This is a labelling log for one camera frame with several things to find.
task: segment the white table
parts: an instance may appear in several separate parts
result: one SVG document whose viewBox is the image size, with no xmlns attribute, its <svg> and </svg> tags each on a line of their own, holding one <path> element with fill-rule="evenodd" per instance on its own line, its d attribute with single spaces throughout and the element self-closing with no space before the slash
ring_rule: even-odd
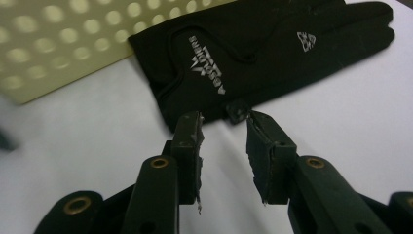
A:
<svg viewBox="0 0 413 234">
<path fill-rule="evenodd" d="M 396 1 L 395 39 L 378 55 L 255 108 L 300 155 L 331 162 L 358 192 L 388 203 L 413 191 L 413 11 Z M 108 198 L 172 138 L 142 71 L 127 58 L 23 106 L 0 98 L 0 126 L 19 142 L 0 152 L 0 233 L 32 233 L 78 190 Z M 246 123 L 204 125 L 201 198 L 181 206 L 181 233 L 292 233 L 287 206 L 261 204 L 245 153 Z"/>
</svg>

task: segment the white logo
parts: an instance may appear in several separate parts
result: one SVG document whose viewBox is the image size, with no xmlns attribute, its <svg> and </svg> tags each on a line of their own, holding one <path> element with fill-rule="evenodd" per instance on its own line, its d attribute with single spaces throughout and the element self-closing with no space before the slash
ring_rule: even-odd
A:
<svg viewBox="0 0 413 234">
<path fill-rule="evenodd" d="M 298 39 L 300 39 L 301 44 L 303 44 L 304 52 L 308 52 L 313 49 L 316 44 L 316 36 L 307 32 L 297 32 Z"/>
<path fill-rule="evenodd" d="M 212 56 L 210 55 L 206 46 L 202 47 L 198 43 L 198 39 L 196 36 L 192 36 L 189 38 L 189 42 L 194 49 L 195 55 L 192 57 L 192 62 L 194 62 L 191 66 L 192 71 L 200 72 L 202 76 L 207 75 L 209 80 L 212 81 L 214 87 L 218 88 L 218 93 L 220 95 L 225 95 L 224 85 L 221 81 L 222 72 L 219 70 L 216 63 L 213 61 Z"/>
</svg>

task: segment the perforated panel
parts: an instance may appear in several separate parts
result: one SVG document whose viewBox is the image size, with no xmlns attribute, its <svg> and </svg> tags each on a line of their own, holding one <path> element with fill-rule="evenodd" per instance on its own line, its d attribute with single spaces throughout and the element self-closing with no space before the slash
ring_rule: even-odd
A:
<svg viewBox="0 0 413 234">
<path fill-rule="evenodd" d="M 0 91 L 25 103 L 132 54 L 130 35 L 233 0 L 0 0 Z"/>
</svg>

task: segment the glove finger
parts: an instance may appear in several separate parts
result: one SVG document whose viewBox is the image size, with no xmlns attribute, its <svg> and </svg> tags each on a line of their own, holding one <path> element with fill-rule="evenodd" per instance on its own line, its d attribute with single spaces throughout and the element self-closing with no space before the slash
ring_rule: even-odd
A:
<svg viewBox="0 0 413 234">
<path fill-rule="evenodd" d="M 355 24 L 387 25 L 392 19 L 393 10 L 389 5 L 381 2 L 365 2 L 325 11 L 314 17 L 312 25 L 318 32 L 328 33 Z"/>
<path fill-rule="evenodd" d="M 319 64 L 332 63 L 329 66 L 332 69 L 342 68 L 387 48 L 393 39 L 394 31 L 386 26 L 330 34 L 319 39 L 319 47 L 315 45 L 314 50 L 318 55 L 314 58 L 325 59 Z"/>
</svg>

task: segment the black glove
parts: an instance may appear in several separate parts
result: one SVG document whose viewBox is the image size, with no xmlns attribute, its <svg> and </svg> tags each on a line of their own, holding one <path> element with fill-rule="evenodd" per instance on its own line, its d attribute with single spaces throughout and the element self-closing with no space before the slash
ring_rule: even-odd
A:
<svg viewBox="0 0 413 234">
<path fill-rule="evenodd" d="M 129 40 L 173 130 L 192 110 L 206 122 L 228 116 L 238 122 L 250 106 L 383 50 L 394 39 L 392 18 L 379 2 L 239 1 L 171 19 Z"/>
</svg>

